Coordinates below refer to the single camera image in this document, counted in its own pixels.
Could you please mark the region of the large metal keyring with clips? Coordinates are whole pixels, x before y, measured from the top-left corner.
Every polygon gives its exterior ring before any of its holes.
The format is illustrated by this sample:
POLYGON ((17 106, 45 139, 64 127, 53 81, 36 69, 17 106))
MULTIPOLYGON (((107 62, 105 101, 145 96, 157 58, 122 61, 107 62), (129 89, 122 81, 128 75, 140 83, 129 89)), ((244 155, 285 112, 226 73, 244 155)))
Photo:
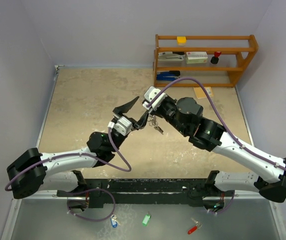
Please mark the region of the large metal keyring with clips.
POLYGON ((151 127, 155 127, 155 126, 159 125, 159 123, 157 121, 157 117, 155 115, 149 114, 147 122, 148 122, 149 126, 151 126, 151 127))

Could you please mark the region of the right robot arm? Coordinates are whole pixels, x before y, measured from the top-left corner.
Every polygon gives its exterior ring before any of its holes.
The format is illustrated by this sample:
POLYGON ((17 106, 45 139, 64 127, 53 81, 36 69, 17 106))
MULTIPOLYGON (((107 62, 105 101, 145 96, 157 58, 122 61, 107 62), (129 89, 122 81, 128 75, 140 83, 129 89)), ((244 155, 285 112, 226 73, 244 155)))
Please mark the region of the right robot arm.
POLYGON ((159 90, 144 94, 144 105, 152 115, 163 118, 193 146, 225 156, 248 168, 248 173, 214 170, 205 183, 211 196, 221 191, 250 191, 267 200, 283 203, 286 199, 286 158, 265 153, 246 142, 233 139, 217 122, 203 117, 203 107, 192 97, 172 99, 159 90))

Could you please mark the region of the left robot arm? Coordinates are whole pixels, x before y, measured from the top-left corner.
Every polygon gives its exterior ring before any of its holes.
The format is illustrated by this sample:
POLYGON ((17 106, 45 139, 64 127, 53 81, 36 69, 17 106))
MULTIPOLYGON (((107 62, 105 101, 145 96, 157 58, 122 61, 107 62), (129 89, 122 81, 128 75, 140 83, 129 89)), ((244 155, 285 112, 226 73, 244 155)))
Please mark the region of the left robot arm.
POLYGON ((146 111, 136 121, 125 114, 137 99, 118 106, 109 122, 107 132, 93 132, 86 147, 57 153, 41 153, 33 147, 23 152, 7 169, 9 182, 5 191, 12 192, 15 199, 24 199, 39 191, 58 190, 81 196, 86 183, 78 169, 109 166, 123 172, 132 167, 120 152, 120 146, 132 131, 141 130, 152 111, 151 104, 144 101, 146 111))

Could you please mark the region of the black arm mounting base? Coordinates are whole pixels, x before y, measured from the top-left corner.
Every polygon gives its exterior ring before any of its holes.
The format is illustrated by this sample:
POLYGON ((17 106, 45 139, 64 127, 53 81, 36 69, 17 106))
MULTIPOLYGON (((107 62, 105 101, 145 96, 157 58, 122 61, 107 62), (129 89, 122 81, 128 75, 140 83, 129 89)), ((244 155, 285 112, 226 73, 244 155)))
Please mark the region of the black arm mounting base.
POLYGON ((105 204, 135 205, 188 205, 202 207, 205 198, 231 197, 233 191, 223 192, 207 183, 205 178, 172 179, 85 179, 76 189, 58 190, 58 197, 85 197, 89 192, 89 208, 102 208, 105 204))

